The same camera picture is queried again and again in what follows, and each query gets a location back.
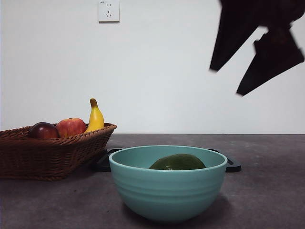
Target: table surface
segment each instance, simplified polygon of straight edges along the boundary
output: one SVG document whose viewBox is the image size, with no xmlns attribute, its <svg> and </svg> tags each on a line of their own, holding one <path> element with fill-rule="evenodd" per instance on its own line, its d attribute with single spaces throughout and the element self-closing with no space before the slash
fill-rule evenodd
<svg viewBox="0 0 305 229">
<path fill-rule="evenodd" d="M 305 135 L 113 134 L 107 148 L 184 145 L 217 149 L 242 164 L 215 202 L 177 225 L 129 210 L 110 172 L 89 163 L 61 181 L 0 179 L 0 229 L 305 228 Z"/>
</svg>

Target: wicker basket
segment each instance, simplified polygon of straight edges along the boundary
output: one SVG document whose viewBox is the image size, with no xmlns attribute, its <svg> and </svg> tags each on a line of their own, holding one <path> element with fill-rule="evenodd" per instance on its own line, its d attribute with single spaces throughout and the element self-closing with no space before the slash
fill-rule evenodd
<svg viewBox="0 0 305 229">
<path fill-rule="evenodd" d="M 0 131 L 0 178 L 61 180 L 101 152 L 116 127 L 54 139 L 28 138 L 30 126 Z"/>
</svg>

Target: red apple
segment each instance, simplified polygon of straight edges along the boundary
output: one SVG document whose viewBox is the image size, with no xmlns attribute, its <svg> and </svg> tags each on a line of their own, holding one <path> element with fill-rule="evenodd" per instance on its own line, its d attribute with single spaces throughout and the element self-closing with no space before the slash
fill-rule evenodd
<svg viewBox="0 0 305 229">
<path fill-rule="evenodd" d="M 59 134 L 53 124 L 40 122 L 29 129 L 28 136 L 32 138 L 57 138 Z"/>
<path fill-rule="evenodd" d="M 69 137 L 83 133 L 86 130 L 86 124 L 80 118 L 67 118 L 57 123 L 55 128 L 60 137 Z"/>
</svg>

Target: teal bowl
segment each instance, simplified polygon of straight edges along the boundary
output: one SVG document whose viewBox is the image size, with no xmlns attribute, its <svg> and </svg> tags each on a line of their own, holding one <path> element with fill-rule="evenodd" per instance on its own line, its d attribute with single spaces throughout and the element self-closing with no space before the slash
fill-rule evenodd
<svg viewBox="0 0 305 229">
<path fill-rule="evenodd" d="M 191 154 L 206 168 L 154 170 L 158 159 Z M 222 186 L 227 158 L 215 151 L 190 146 L 139 146 L 109 157 L 112 178 L 123 202 L 137 214 L 161 223 L 178 223 L 206 210 Z"/>
</svg>

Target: yellow banana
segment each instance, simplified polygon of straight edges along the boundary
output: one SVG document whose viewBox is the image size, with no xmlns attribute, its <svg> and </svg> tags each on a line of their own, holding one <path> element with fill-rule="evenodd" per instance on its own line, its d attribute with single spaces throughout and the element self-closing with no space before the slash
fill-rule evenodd
<svg viewBox="0 0 305 229">
<path fill-rule="evenodd" d="M 94 98 L 90 99 L 91 104 L 91 113 L 89 118 L 88 128 L 84 133 L 91 132 L 98 129 L 104 128 L 104 117 L 99 107 L 97 106 L 97 102 Z"/>
</svg>

